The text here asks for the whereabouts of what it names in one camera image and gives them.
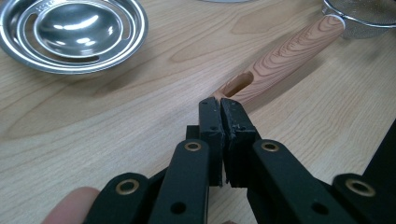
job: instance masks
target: strainer handle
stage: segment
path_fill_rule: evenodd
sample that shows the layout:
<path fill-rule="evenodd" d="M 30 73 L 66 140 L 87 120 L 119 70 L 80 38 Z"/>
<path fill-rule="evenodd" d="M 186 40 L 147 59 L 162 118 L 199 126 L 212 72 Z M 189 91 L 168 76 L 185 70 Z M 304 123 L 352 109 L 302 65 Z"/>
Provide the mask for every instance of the strainer handle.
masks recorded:
<path fill-rule="evenodd" d="M 269 90 L 330 45 L 345 26 L 337 16 L 324 16 L 231 78 L 212 96 L 243 104 Z"/>

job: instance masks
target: finger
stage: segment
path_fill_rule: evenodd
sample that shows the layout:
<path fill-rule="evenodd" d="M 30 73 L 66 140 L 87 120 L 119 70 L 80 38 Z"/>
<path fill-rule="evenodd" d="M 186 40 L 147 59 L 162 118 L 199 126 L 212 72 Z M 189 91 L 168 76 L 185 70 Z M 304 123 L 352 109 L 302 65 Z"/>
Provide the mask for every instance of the finger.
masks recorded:
<path fill-rule="evenodd" d="M 66 195 L 44 219 L 42 224 L 80 224 L 87 216 L 99 190 L 75 189 Z"/>

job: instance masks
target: wood grain surface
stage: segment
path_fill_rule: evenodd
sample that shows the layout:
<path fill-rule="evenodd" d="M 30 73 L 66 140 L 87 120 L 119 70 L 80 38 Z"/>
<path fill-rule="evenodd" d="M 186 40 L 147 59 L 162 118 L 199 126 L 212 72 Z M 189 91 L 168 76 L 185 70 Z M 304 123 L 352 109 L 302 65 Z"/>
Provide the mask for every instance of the wood grain surface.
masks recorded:
<path fill-rule="evenodd" d="M 39 223 L 72 189 L 166 167 L 198 102 L 322 17 L 319 0 L 141 0 L 126 62 L 46 74 L 0 51 L 0 223 Z M 334 43 L 246 104 L 260 134 L 317 178 L 361 174 L 396 117 L 396 33 Z M 255 223 L 244 189 L 211 188 L 208 223 Z"/>

